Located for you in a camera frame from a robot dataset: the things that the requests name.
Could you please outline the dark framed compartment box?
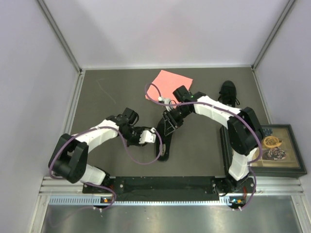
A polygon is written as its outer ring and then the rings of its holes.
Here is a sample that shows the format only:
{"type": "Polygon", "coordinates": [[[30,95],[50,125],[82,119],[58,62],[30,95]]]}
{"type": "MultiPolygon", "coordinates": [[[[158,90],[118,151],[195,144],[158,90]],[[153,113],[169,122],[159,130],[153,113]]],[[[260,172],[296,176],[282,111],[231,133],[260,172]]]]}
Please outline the dark framed compartment box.
{"type": "Polygon", "coordinates": [[[299,178],[307,174],[290,125],[262,126],[262,157],[251,164],[260,177],[299,178]]]}

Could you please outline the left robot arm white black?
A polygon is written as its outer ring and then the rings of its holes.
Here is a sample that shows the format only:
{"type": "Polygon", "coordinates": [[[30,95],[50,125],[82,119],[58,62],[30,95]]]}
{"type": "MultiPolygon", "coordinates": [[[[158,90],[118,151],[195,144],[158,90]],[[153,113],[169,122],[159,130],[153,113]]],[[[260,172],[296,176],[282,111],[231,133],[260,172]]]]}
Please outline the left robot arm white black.
{"type": "Polygon", "coordinates": [[[110,188],[107,172],[87,163],[88,154],[107,140],[122,136],[125,145],[145,146],[154,143],[150,127],[135,126],[139,115],[126,108],[122,114],[109,116],[88,132],[60,136],[51,159],[49,172],[54,172],[70,183],[92,183],[99,192],[110,188]]]}

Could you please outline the black sneaker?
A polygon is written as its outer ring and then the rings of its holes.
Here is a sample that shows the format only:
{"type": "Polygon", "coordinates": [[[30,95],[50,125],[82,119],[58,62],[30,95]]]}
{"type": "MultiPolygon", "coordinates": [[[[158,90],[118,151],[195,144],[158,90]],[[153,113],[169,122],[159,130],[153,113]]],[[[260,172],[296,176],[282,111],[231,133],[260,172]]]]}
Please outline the black sneaker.
{"type": "Polygon", "coordinates": [[[156,127],[156,131],[159,133],[160,138],[162,140],[162,149],[160,149],[160,141],[159,138],[156,138],[155,146],[156,146],[156,157],[160,153],[160,157],[158,161],[166,162],[170,156],[170,146],[172,141],[173,132],[170,133],[168,136],[162,136],[160,131],[160,121],[156,127]]]}
{"type": "Polygon", "coordinates": [[[227,80],[222,84],[218,101],[230,107],[240,105],[240,101],[237,99],[237,90],[232,81],[227,80]]]}

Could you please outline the pink folded cloth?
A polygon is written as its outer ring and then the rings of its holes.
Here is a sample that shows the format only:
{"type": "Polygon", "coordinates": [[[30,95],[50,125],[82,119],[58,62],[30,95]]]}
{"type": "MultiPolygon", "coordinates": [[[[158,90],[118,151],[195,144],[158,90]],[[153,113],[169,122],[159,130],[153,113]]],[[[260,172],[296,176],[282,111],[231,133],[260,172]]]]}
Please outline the pink folded cloth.
{"type": "Polygon", "coordinates": [[[193,79],[174,74],[168,71],[161,70],[157,77],[152,81],[155,84],[161,96],[164,98],[170,98],[173,102],[179,103],[176,97],[173,95],[173,92],[180,86],[185,86],[186,89],[190,89],[193,79]]]}

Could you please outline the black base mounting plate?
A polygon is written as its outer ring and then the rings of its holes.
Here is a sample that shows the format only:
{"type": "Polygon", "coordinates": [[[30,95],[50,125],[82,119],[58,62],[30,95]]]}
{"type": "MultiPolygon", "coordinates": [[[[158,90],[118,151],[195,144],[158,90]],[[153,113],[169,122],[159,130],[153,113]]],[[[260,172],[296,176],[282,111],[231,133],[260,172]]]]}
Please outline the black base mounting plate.
{"type": "Polygon", "coordinates": [[[219,194],[251,194],[251,177],[242,182],[213,176],[184,177],[114,177],[109,188],[117,194],[117,201],[203,201],[218,200],[219,194]]]}

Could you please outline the aluminium frame rail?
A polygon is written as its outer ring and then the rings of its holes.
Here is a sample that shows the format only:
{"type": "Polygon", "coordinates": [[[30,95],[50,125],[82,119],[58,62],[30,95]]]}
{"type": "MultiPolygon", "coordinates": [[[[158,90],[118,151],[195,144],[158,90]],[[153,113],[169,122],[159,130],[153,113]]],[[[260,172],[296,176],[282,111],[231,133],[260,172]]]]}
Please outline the aluminium frame rail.
{"type": "MultiPolygon", "coordinates": [[[[256,194],[264,195],[301,195],[302,185],[297,178],[274,178],[258,177],[254,183],[252,177],[233,186],[225,178],[188,176],[188,177],[113,177],[108,188],[117,194],[134,191],[197,191],[202,194],[219,193],[242,193],[246,190],[251,194],[256,189],[256,194]]],[[[41,195],[78,195],[78,194],[99,194],[109,193],[108,190],[93,187],[88,184],[71,184],[66,180],[54,180],[45,177],[41,183],[39,194],[41,195]]]]}

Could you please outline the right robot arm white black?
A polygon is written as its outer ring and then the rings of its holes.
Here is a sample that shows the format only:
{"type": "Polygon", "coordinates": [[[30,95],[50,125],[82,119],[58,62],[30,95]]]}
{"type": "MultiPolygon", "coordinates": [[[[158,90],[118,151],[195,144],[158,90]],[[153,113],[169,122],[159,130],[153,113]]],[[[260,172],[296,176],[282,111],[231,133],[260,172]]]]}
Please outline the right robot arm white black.
{"type": "Polygon", "coordinates": [[[177,103],[172,103],[170,98],[158,97],[158,102],[166,107],[156,128],[161,137],[156,144],[162,145],[162,149],[157,150],[160,153],[159,160],[168,160],[173,132],[183,125],[187,116],[195,113],[208,117],[227,129],[229,143],[233,149],[228,174],[223,183],[215,187],[215,191],[240,191],[249,176],[254,153],[256,150],[262,150],[264,132],[254,110],[249,107],[236,108],[235,104],[228,102],[228,97],[224,102],[219,102],[202,92],[193,94],[185,86],[177,88],[173,95],[177,103]]]}

